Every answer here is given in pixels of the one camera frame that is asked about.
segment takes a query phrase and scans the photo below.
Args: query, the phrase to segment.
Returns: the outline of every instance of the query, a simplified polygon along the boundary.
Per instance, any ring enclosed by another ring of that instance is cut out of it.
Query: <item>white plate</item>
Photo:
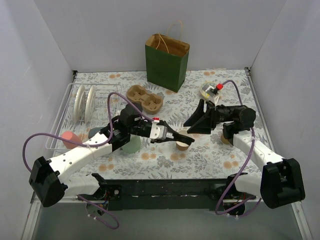
[[[76,92],[74,107],[73,107],[73,121],[78,122],[81,115],[84,113],[86,104],[86,92],[85,86],[80,85],[78,91]]]
[[[92,113],[95,108],[95,99],[96,99],[96,88],[95,86],[91,86],[89,93],[88,93],[88,98],[86,99],[86,104],[85,104],[85,112],[84,112],[84,122],[88,123],[92,117]]]

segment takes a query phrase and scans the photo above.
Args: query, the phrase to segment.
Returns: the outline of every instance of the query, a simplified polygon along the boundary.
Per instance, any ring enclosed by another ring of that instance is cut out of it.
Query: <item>cardboard egg carton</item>
[[[141,103],[148,114],[156,114],[164,104],[162,97],[148,91],[140,85],[133,85],[126,92],[126,97],[133,103]]]

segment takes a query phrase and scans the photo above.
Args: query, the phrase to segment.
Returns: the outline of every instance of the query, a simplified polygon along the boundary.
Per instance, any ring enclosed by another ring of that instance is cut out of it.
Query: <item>red cap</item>
[[[219,84],[216,85],[216,88],[217,88],[218,90],[221,90],[221,89],[224,88],[224,86],[223,86],[221,83],[219,83]]]

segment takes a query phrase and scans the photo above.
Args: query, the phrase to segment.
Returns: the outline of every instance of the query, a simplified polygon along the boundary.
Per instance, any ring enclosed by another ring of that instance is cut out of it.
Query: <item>paper bag handle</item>
[[[159,39],[158,46],[156,46],[156,48],[155,48],[155,49],[158,49],[158,47],[159,47],[159,45],[160,45],[160,41],[162,40],[162,41],[163,41],[163,43],[164,43],[164,45],[165,45],[165,47],[166,47],[166,51],[169,53],[169,49],[168,49],[168,46],[167,46],[167,44],[166,44],[165,40],[162,38],[162,36],[161,36],[161,34],[160,34],[160,33],[158,33],[158,34],[159,34],[160,39]]]
[[[168,27],[168,30],[166,31],[166,36],[168,37],[168,33],[169,33],[169,30],[170,28],[172,27],[172,25],[175,23],[175,22],[179,22],[180,25],[181,25],[181,28],[180,28],[180,34],[179,34],[179,41],[181,39],[181,34],[182,34],[182,30],[183,30],[183,24],[182,24],[182,21],[181,20],[175,20],[173,23],[170,24],[170,26]]]

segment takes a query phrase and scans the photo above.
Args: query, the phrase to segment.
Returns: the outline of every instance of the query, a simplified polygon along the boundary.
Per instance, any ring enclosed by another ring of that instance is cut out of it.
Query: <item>cable connector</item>
[[[224,86],[221,83],[219,83],[215,86],[215,89],[212,92],[216,95],[218,93],[218,91],[223,88],[224,88]]]

